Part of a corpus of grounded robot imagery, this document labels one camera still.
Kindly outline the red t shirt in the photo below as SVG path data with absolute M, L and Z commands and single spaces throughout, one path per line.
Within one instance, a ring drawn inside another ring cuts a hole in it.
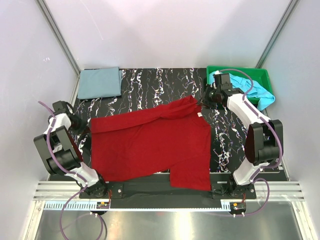
M 91 165 L 106 181 L 169 171 L 172 187 L 210 191 L 211 127 L 192 96 L 91 121 Z

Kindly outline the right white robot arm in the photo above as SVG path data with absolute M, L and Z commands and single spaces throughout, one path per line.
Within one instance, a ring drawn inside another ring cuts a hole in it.
M 247 91 L 232 85 L 229 69 L 217 70 L 213 83 L 207 83 L 199 103 L 212 108 L 217 104 L 226 106 L 242 121 L 247 129 L 244 160 L 230 175 L 220 195 L 240 198 L 264 169 L 275 169 L 283 157 L 283 124 L 262 114 L 247 98 Z

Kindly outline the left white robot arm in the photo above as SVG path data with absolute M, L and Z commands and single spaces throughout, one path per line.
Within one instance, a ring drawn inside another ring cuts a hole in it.
M 82 154 L 69 133 L 88 133 L 89 127 L 75 113 L 66 101 L 57 101 L 48 107 L 48 128 L 33 139 L 45 169 L 50 175 L 73 178 L 76 184 L 89 196 L 103 198 L 108 193 L 108 185 L 101 174 L 85 164 Z

